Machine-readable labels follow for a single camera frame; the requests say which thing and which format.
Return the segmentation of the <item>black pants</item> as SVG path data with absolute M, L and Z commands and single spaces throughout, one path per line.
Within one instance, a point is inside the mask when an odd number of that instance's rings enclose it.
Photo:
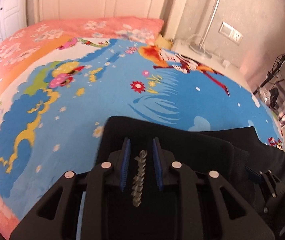
M 126 187 L 104 187 L 103 239 L 178 239 L 176 190 L 159 190 L 153 139 L 175 160 L 189 166 L 197 185 L 203 239 L 277 239 L 254 209 L 257 185 L 246 168 L 271 170 L 285 183 L 285 152 L 260 141 L 253 127 L 188 132 L 124 116 L 104 127 L 96 164 L 108 160 L 130 139 Z

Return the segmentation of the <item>blue cartoon bed sheet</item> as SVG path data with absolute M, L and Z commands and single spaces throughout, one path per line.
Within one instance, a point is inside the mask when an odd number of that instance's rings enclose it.
M 74 38 L 23 57 L 0 92 L 0 235 L 8 239 L 67 170 L 96 160 L 106 120 L 128 116 L 186 131 L 252 126 L 284 147 L 276 115 L 239 74 L 189 50 Z

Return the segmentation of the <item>white floor lamp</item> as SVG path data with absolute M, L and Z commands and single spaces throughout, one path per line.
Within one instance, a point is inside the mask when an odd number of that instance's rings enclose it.
M 213 9 L 211 11 L 211 14 L 210 14 L 210 17 L 209 17 L 209 20 L 206 24 L 206 28 L 204 30 L 204 33 L 202 35 L 200 35 L 200 41 L 199 42 L 196 42 L 195 40 L 194 41 L 191 41 L 189 43 L 189 48 L 197 53 L 198 55 L 201 55 L 202 57 L 204 58 L 207 58 L 207 59 L 211 59 L 212 58 L 212 55 L 211 53 L 209 53 L 208 51 L 206 51 L 205 49 L 205 41 L 206 41 L 206 38 L 209 34 L 209 31 L 211 29 L 211 26 L 212 26 L 212 23 L 213 23 L 213 20 L 215 19 L 215 15 L 217 13 L 217 10 L 218 10 L 218 7 L 219 7 L 219 4 L 220 4 L 220 1 L 221 0 L 215 0 L 215 3 L 214 3 L 214 6 L 213 6 Z

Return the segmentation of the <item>white headboard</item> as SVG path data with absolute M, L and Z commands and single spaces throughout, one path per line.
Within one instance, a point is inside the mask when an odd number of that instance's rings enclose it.
M 162 36 L 175 38 L 187 0 L 33 0 L 34 21 L 128 17 L 164 20 Z

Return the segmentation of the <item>wall socket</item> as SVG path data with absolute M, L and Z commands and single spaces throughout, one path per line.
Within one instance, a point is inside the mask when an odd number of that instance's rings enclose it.
M 243 35 L 226 22 L 222 22 L 219 33 L 237 45 L 239 45 L 243 39 Z

